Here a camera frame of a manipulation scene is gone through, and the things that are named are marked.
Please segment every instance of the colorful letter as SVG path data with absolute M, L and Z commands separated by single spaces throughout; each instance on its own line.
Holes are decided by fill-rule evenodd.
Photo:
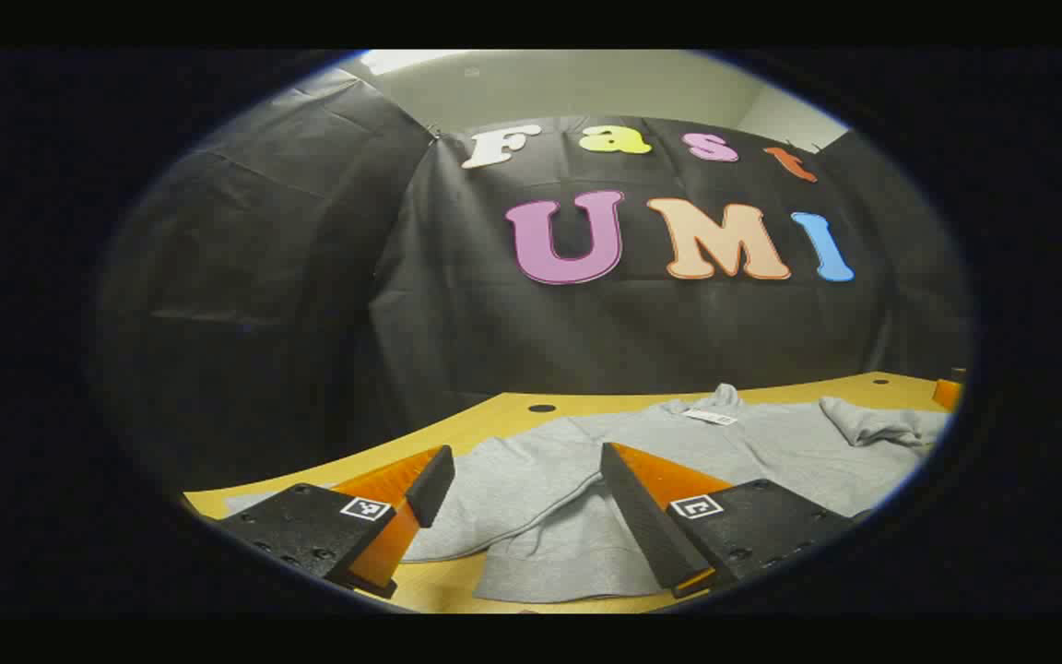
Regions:
M 847 268 L 838 252 L 834 236 L 829 234 L 829 223 L 821 215 L 792 214 L 793 221 L 801 224 L 818 252 L 818 276 L 827 282 L 850 282 L 855 278 L 855 271 Z
M 622 192 L 586 192 L 577 206 L 589 216 L 593 251 L 579 259 L 562 259 L 551 239 L 551 216 L 560 209 L 555 201 L 535 201 L 511 207 L 507 221 L 514 224 L 514 255 L 523 274 L 541 283 L 585 283 L 605 276 L 620 261 L 620 225 L 617 203 Z
M 682 141 L 690 146 L 690 154 L 709 163 L 734 163 L 740 155 L 729 142 L 714 134 L 687 134 Z
M 527 124 L 515 126 L 513 130 L 486 131 L 483 134 L 473 136 L 473 155 L 461 165 L 461 168 L 479 168 L 484 165 L 500 165 L 511 158 L 510 152 L 502 151 L 502 148 L 510 150 L 521 150 L 527 146 L 528 136 L 538 135 L 539 125 Z
M 818 176 L 812 172 L 801 168 L 801 159 L 794 157 L 788 152 L 785 152 L 785 148 L 765 148 L 768 154 L 776 157 L 776 160 L 784 165 L 785 170 L 791 172 L 793 175 L 801 177 L 801 180 L 808 180 L 809 182 L 818 182 Z
M 650 199 L 650 209 L 661 211 L 670 229 L 674 261 L 667 272 L 679 278 L 707 278 L 716 273 L 703 260 L 702 245 L 729 276 L 737 275 L 740 249 L 749 256 L 744 272 L 755 278 L 788 278 L 789 268 L 781 261 L 772 239 L 765 231 L 763 214 L 754 206 L 729 205 L 723 208 L 723 226 L 715 223 L 699 207 L 682 199 Z
M 616 125 L 587 127 L 584 138 L 581 138 L 581 148 L 593 152 L 629 152 L 631 155 L 645 155 L 653 150 L 636 130 Z

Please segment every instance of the white wall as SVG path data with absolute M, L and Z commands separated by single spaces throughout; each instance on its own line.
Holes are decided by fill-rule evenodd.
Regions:
M 847 127 L 784 89 L 766 85 L 737 130 L 817 152 L 846 134 Z
M 442 131 L 558 116 L 684 119 L 733 127 L 763 81 L 682 50 L 473 51 L 374 75 L 340 65 Z

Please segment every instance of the orange object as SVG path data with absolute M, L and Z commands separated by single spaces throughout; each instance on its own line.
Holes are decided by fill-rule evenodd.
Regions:
M 681 591 L 690 588 L 690 585 L 700 583 L 700 581 L 702 581 L 703 579 L 707 579 L 707 577 L 710 577 L 712 575 L 715 574 L 716 574 L 716 567 L 712 567 L 710 569 L 705 569 L 704 572 L 700 572 L 699 575 L 695 575 L 690 579 L 683 581 L 683 583 L 679 583 L 678 585 L 674 586 L 674 589 L 675 591 Z
M 332 488 L 332 491 L 340 494 L 387 501 L 395 510 L 392 521 L 350 563 L 352 575 L 379 588 L 387 588 L 391 583 L 395 568 L 400 566 L 400 559 L 421 530 L 421 524 L 417 524 L 416 515 L 405 494 L 439 450 L 440 448 L 423 450 Z
M 784 165 L 785 170 L 791 172 L 793 175 L 796 175 L 798 177 L 801 177 L 801 180 L 805 180 L 807 182 L 818 182 L 818 176 L 812 172 L 801 168 L 801 159 L 796 156 L 788 154 L 788 152 L 785 152 L 784 148 L 765 148 L 765 151 L 768 152 L 768 154 L 775 156 L 776 160 L 778 160 L 781 165 Z
M 617 450 L 633 475 L 637 476 L 638 482 L 646 488 L 653 501 L 656 501 L 658 509 L 666 510 L 671 501 L 684 499 L 684 497 L 713 494 L 721 492 L 723 489 L 731 489 L 732 484 L 723 479 L 712 478 L 702 472 L 691 471 L 686 465 L 680 465 L 665 458 L 654 457 L 653 454 L 646 454 L 644 450 L 627 448 L 617 443 L 609 443 Z
M 932 389 L 932 401 L 953 412 L 957 408 L 957 402 L 961 398 L 961 384 L 955 381 L 937 381 L 937 387 Z

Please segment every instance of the black fabric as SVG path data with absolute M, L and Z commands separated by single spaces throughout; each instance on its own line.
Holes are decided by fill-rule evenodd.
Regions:
M 236 117 L 144 194 L 101 291 L 104 386 L 185 491 L 356 450 L 355 319 L 431 135 L 328 70 Z
M 851 131 L 822 149 L 821 168 L 838 173 L 856 219 L 868 227 L 892 273 L 889 302 L 896 324 L 886 329 L 876 369 L 928 379 L 970 367 L 978 324 L 970 265 L 948 222 L 909 171 Z
M 526 124 L 543 126 L 542 134 L 504 164 L 461 168 L 477 132 Z M 584 127 L 603 124 L 641 132 L 653 151 L 579 147 Z M 687 132 L 716 134 L 740 157 L 697 158 L 682 142 Z M 818 182 L 792 175 L 764 152 L 771 147 L 800 157 Z M 930 353 L 930 339 L 904 336 L 891 316 L 902 294 L 879 226 L 902 222 L 856 205 L 844 185 L 851 170 L 842 160 L 823 168 L 816 155 L 743 132 L 663 119 L 539 118 L 443 135 L 416 169 L 376 270 L 370 327 L 359 340 L 359 432 L 384 442 L 504 391 L 658 394 L 721 381 L 761 388 L 885 367 L 902 339 L 913 344 L 901 347 L 906 353 Z M 572 201 L 598 189 L 626 195 L 617 206 L 623 252 L 616 269 L 564 286 L 524 276 L 507 210 L 560 202 L 555 252 L 577 257 L 590 249 L 590 227 Z M 717 223 L 729 203 L 759 207 L 792 276 L 758 280 L 720 269 L 703 280 L 670 276 L 674 252 L 666 222 L 646 207 L 652 198 L 689 200 Z M 818 255 L 793 211 L 827 219 L 856 273 L 852 282 L 818 276 Z

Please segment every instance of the gray sweatshirt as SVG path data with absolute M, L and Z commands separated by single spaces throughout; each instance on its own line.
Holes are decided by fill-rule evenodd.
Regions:
M 713 424 L 683 412 L 730 415 Z M 638 412 L 562 416 L 489 438 L 455 459 L 457 477 L 406 563 L 483 549 L 475 596 L 554 602 L 665 592 L 599 474 L 616 442 L 734 484 L 770 479 L 853 516 L 876 507 L 915 470 L 947 424 L 943 412 L 871 410 L 842 399 L 746 405 L 735 388 Z

